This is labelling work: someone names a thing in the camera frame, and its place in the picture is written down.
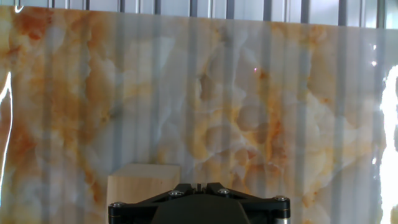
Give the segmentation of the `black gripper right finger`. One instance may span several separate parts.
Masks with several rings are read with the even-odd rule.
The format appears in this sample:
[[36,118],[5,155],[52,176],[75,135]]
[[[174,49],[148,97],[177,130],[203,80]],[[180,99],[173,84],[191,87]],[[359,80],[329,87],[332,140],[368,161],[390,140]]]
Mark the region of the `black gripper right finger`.
[[290,223],[290,199],[283,195],[261,198],[220,183],[198,186],[200,217],[215,223]]

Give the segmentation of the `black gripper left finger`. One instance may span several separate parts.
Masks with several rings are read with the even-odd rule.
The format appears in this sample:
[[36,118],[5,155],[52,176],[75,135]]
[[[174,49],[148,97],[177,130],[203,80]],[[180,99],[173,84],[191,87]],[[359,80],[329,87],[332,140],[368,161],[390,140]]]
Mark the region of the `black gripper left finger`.
[[152,218],[165,202],[199,193],[199,184],[178,184],[174,189],[138,203],[113,202],[108,205],[108,223],[133,223],[137,217]]

